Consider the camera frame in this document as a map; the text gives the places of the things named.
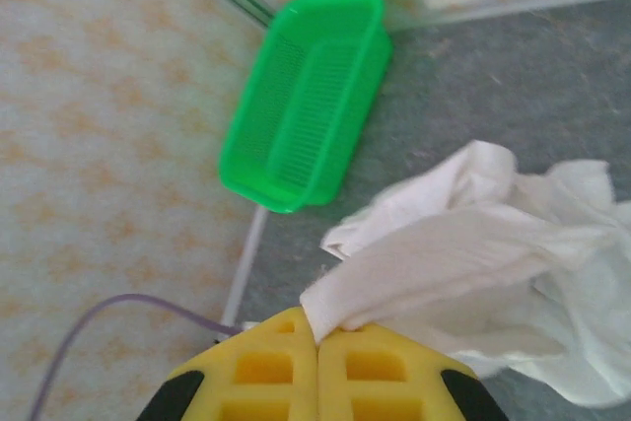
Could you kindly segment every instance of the yellow plastic object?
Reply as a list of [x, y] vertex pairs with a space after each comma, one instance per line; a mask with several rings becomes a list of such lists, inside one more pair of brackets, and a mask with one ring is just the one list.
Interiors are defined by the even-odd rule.
[[292, 309], [175, 370], [138, 421], [508, 421], [465, 365], [375, 324], [316, 348]]
[[464, 421], [441, 373], [465, 365], [376, 324], [336, 331], [318, 352], [320, 421]]
[[311, 328], [301, 309], [291, 309], [189, 360], [169, 379], [205, 375], [181, 421], [309, 421], [317, 419], [316, 370]]

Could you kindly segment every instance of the cable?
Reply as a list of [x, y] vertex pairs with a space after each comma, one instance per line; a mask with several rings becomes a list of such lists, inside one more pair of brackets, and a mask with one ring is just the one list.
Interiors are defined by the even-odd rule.
[[44, 404], [46, 403], [48, 395], [50, 394], [50, 389], [52, 388], [54, 379], [57, 376], [57, 372], [59, 372], [59, 368], [66, 358], [68, 349], [77, 338], [77, 335], [79, 335], [79, 332], [81, 332], [81, 330], [83, 330], [88, 322], [90, 322], [98, 313], [100, 313], [105, 308], [126, 301], [137, 301], [140, 303], [157, 306], [164, 310], [171, 311], [172, 313], [176, 313], [177, 315], [185, 317], [186, 319], [195, 322], [197, 325], [210, 330], [214, 330], [216, 332], [221, 332], [226, 335], [237, 335], [239, 332], [241, 332], [234, 327], [228, 327], [226, 325], [220, 324], [219, 322], [215, 322], [214, 320], [198, 315], [192, 311], [182, 308], [181, 306], [175, 305], [155, 296], [128, 293], [107, 298], [106, 300], [94, 305], [91, 309], [87, 310], [81, 317], [79, 317], [79, 319], [77, 319], [75, 324], [71, 327], [66, 336], [63, 338], [61, 344], [59, 344], [59, 347], [55, 351], [55, 355], [52, 357], [50, 365], [48, 365], [45, 375], [41, 380], [41, 384], [39, 385], [39, 389], [37, 390], [37, 395], [33, 402], [33, 406], [31, 407], [31, 412], [29, 413], [29, 417], [27, 418], [28, 421], [39, 420]]

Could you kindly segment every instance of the purple cable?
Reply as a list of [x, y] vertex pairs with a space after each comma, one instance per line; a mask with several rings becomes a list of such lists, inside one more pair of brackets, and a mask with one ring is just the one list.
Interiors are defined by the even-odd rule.
[[41, 381], [41, 385], [39, 385], [37, 396], [35, 397], [31, 412], [29, 413], [29, 417], [27, 418], [28, 421], [38, 421], [39, 416], [41, 415], [41, 411], [43, 410], [43, 406], [46, 403], [46, 399], [50, 394], [52, 383], [57, 376], [57, 372], [59, 371], [59, 367], [61, 367], [61, 363], [65, 359], [68, 349], [77, 338], [77, 335], [79, 335], [79, 332], [81, 332], [81, 330], [88, 324], [88, 322], [90, 322], [92, 318], [100, 313], [102, 310], [104, 310], [108, 306], [125, 301], [139, 301], [141, 303], [147, 303], [149, 305], [157, 306], [164, 310], [171, 311], [172, 313], [176, 313], [177, 315], [185, 317], [188, 320], [195, 322], [197, 325], [201, 325], [202, 327], [206, 327], [207, 329], [221, 332], [226, 335], [237, 335], [239, 332], [241, 332], [234, 327], [228, 327], [226, 325], [220, 324], [219, 322], [215, 322], [214, 320], [208, 319], [204, 316], [200, 316], [192, 311], [182, 308], [181, 306], [175, 305], [155, 296], [128, 293], [125, 295], [118, 295], [107, 298], [106, 300], [101, 301], [100, 303], [93, 306], [91, 309], [87, 310], [77, 320], [77, 322], [75, 322], [75, 325], [72, 326], [72, 328], [63, 338], [61, 344], [59, 344], [59, 347], [57, 348], [57, 351], [55, 352], [55, 355], [53, 356], [52, 361], [50, 362], [50, 365], [46, 370], [46, 374]]

